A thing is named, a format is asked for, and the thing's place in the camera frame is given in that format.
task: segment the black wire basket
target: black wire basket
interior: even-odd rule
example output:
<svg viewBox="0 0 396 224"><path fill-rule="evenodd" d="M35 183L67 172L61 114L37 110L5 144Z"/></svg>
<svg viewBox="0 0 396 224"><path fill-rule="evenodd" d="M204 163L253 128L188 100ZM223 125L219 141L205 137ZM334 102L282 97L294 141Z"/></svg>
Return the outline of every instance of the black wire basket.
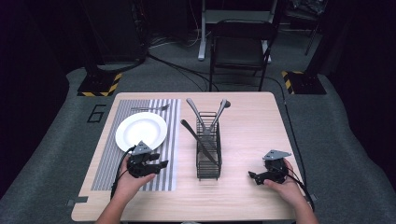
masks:
<svg viewBox="0 0 396 224"><path fill-rule="evenodd" d="M199 113L206 128L212 124L216 112L200 112ZM217 122L209 135L204 135L204 130L197 120L197 135L201 139L206 150L210 153L215 162L211 161L203 152L201 145L197 142L196 166L197 177L199 179L208 179L220 177L221 173L221 143L220 143L220 127Z"/></svg>

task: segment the plate rim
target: plate rim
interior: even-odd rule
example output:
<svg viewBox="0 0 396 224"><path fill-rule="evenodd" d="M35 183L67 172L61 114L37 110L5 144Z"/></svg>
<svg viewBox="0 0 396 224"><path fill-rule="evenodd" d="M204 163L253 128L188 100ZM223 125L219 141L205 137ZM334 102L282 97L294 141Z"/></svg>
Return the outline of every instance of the plate rim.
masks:
<svg viewBox="0 0 396 224"><path fill-rule="evenodd" d="M147 119L147 118L149 118L149 119L151 119L151 120L154 120L154 122L156 122L156 123L159 125L159 127L160 127L160 137L159 137L158 139L161 139L161 140L158 140L158 139L157 139L156 141L154 141L155 144L151 143L150 145L148 145L152 150L156 149L156 148L157 148L158 146L160 146L160 145L163 143L163 141L165 140L166 135L167 135L167 131L168 131L168 127L167 127L166 121L165 121L165 119L164 119L163 117L161 117L161 116L158 115L158 114L151 113L151 112L140 112L140 113L132 114L131 116L129 116L128 118L124 119L124 120L120 123L119 127L118 127L117 130L116 130L116 134L115 134L116 145L117 145L117 147L118 147L120 150L122 150L122 151L127 151L127 150L130 148L130 147L128 147L128 148L126 148L126 149L122 148L122 147L127 146L127 144L123 141L123 139L122 139L120 136L121 136L122 133L124 133L124 130L126 129L126 127L128 127L128 125L126 125L126 123L127 123L128 121L129 121L129 122L134 122L134 121L138 120L138 119L134 119L134 118L136 118L136 117L143 117L142 119ZM123 126L125 126L125 128L124 128L123 132L121 132L120 129L121 129Z"/></svg>

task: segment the wooden table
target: wooden table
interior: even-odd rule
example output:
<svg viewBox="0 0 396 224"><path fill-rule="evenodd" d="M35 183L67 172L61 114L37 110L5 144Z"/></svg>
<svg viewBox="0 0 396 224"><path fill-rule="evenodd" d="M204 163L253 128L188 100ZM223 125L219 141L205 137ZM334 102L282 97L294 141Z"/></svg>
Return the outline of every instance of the wooden table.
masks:
<svg viewBox="0 0 396 224"><path fill-rule="evenodd" d="M119 93L111 107L106 125L92 158L76 203L75 221L96 220L109 202L109 190L91 191L109 128L120 100L181 99L180 118L195 128L196 117L186 99L191 98L200 111L219 109L221 99L231 103L219 119L221 134L221 176L199 180L196 177L196 141L179 127L177 187L172 191L139 191L123 212L131 221L244 221L294 219L292 208L276 192L257 186L248 176L266 172L262 157L271 149L292 153L275 97L270 92L125 92ZM294 156L287 157L299 176Z"/></svg>

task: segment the white plate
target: white plate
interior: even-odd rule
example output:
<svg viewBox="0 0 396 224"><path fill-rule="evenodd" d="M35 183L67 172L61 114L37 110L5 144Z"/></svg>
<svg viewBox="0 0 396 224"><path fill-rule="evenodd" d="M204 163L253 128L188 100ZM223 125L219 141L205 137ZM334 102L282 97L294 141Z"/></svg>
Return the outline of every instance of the white plate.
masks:
<svg viewBox="0 0 396 224"><path fill-rule="evenodd" d="M116 143L123 151L143 141L151 149L157 148L165 139L165 120L156 114L142 112L125 119L116 131Z"/></svg>

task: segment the dark background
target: dark background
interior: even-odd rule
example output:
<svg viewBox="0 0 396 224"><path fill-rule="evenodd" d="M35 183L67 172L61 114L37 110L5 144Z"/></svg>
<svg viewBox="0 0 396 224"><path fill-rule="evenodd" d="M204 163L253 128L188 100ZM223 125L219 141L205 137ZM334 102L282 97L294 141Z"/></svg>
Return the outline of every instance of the dark background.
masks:
<svg viewBox="0 0 396 224"><path fill-rule="evenodd" d="M128 5L117 5L119 2ZM144 58L147 47L145 41L149 35L142 34L141 29L169 32L169 35L178 38L183 38L188 31L196 29L188 1L153 0L156 4L146 6L147 13L150 14L146 24L136 23L136 18L128 7L133 2L2 1L2 196L29 160L61 108L68 92L66 75L69 72L89 62L105 64ZM219 5L220 1L213 2L216 3L207 7L268 7L262 1L227 1L227 6ZM194 15L200 21L201 1L191 0L191 4ZM322 41L307 67L311 74L321 72L326 67L325 75L345 104L351 130L370 158L385 171L394 188L395 10L395 4L390 0L330 0ZM111 17L114 15L111 12L114 11L118 12L120 18ZM97 22L103 18L106 18L105 23ZM108 30L111 24L116 24L113 25L114 30ZM128 38L115 35L119 32L127 34Z"/></svg>

